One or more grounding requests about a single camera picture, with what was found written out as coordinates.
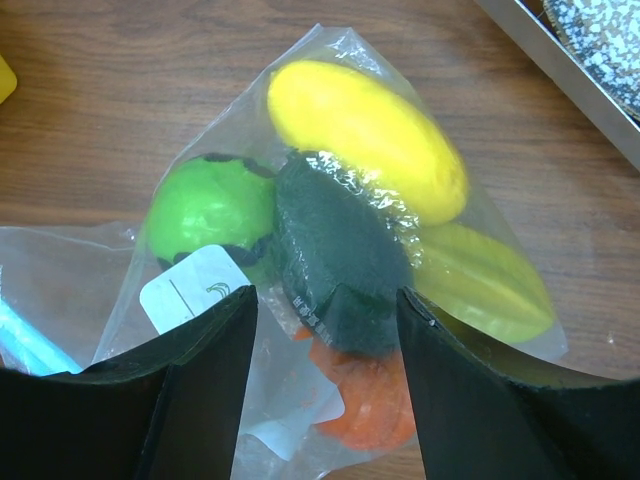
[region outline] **yellow-green toy fruit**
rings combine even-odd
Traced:
[[[369,188],[397,193],[421,225],[464,209],[469,182],[456,149],[420,110],[367,75],[295,61],[272,74],[267,102],[285,143],[333,153]]]
[[[424,228],[415,288],[440,308],[504,343],[548,330],[555,313],[547,288],[524,256],[458,224]]]

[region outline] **wood grain surface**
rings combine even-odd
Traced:
[[[472,0],[0,0],[20,80],[0,223],[141,219],[173,157],[316,22],[413,83],[548,282],[562,363],[639,375],[639,174]],[[424,472],[410,448],[330,478]]]

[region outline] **orange toy fruit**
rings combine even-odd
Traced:
[[[296,339],[308,338],[302,330]],[[407,443],[416,432],[402,354],[383,359],[356,357],[313,338],[309,357],[338,386],[344,414],[316,428],[352,450],[386,451]]]

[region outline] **plastic bag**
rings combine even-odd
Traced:
[[[93,361],[248,283],[260,318],[234,478],[321,478],[415,441],[401,285],[540,358],[567,348],[502,216],[352,29],[314,27],[178,155]]]
[[[91,364],[138,227],[0,228],[0,356],[31,375]]]

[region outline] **green toy lime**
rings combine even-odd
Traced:
[[[168,268],[220,245],[259,282],[273,233],[273,176],[253,159],[215,153],[179,165],[156,191],[145,221],[151,252]]]

